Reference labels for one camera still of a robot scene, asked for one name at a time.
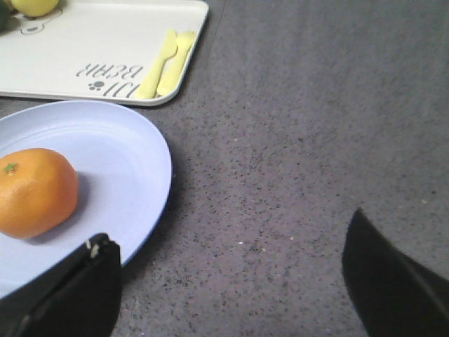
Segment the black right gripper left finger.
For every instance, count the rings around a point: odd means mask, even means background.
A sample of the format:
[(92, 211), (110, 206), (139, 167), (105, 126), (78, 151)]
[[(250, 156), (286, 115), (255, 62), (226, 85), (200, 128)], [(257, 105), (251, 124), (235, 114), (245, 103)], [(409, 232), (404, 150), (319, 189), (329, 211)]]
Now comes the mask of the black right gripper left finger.
[(121, 294), (120, 247), (96, 234), (1, 299), (1, 335), (110, 336)]

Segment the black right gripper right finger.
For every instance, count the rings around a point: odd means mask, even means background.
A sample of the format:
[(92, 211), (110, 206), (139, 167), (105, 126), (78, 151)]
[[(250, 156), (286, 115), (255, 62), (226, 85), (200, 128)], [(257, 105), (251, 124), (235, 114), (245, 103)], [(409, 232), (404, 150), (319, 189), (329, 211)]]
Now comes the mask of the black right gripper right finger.
[(447, 336), (448, 280), (395, 248), (357, 209), (342, 274), (369, 336)]

